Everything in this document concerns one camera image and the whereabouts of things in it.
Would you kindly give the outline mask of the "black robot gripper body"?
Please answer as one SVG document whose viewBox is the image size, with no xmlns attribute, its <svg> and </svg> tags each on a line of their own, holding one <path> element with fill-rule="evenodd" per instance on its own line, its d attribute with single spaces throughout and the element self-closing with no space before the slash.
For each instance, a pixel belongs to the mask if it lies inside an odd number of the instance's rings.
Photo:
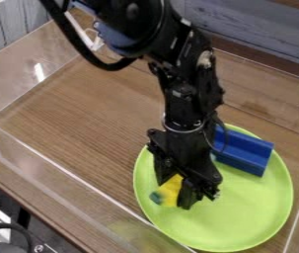
<svg viewBox="0 0 299 253">
<path fill-rule="evenodd" d="M 212 162 L 211 152 L 215 125 L 204 124 L 192 130 L 148 130 L 146 149 L 153 157 L 169 157 L 176 164 L 181 178 L 192 178 L 200 183 L 203 198 L 213 201 L 219 195 L 223 176 Z"/>
</svg>

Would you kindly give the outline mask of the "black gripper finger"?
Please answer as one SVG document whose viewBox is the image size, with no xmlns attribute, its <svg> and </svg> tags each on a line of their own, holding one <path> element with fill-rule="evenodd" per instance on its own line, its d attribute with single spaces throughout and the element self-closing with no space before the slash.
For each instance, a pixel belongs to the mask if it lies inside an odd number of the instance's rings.
<svg viewBox="0 0 299 253">
<path fill-rule="evenodd" d="M 193 204 L 203 200 L 200 183 L 192 178 L 181 180 L 181 186 L 177 193 L 176 205 L 184 210 L 189 210 Z"/>
<path fill-rule="evenodd" d="M 161 185 L 177 173 L 175 161 L 169 157 L 156 155 L 153 157 L 153 173 L 156 183 Z"/>
</svg>

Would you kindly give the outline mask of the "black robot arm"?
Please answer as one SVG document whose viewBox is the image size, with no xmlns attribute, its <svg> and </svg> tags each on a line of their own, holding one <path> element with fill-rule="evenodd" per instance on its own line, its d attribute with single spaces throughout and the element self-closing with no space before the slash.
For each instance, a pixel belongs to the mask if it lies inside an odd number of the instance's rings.
<svg viewBox="0 0 299 253">
<path fill-rule="evenodd" d="M 148 130 L 156 182 L 181 177 L 175 205 L 191 207 L 219 195 L 223 177 L 211 159 L 215 130 L 225 127 L 216 109 L 224 89 L 211 40 L 175 11 L 169 0 L 70 0 L 94 16 L 94 31 L 120 55 L 101 61 L 85 45 L 54 0 L 40 0 L 65 38 L 97 68 L 117 71 L 137 59 L 148 63 L 162 95 L 162 129 Z"/>
</svg>

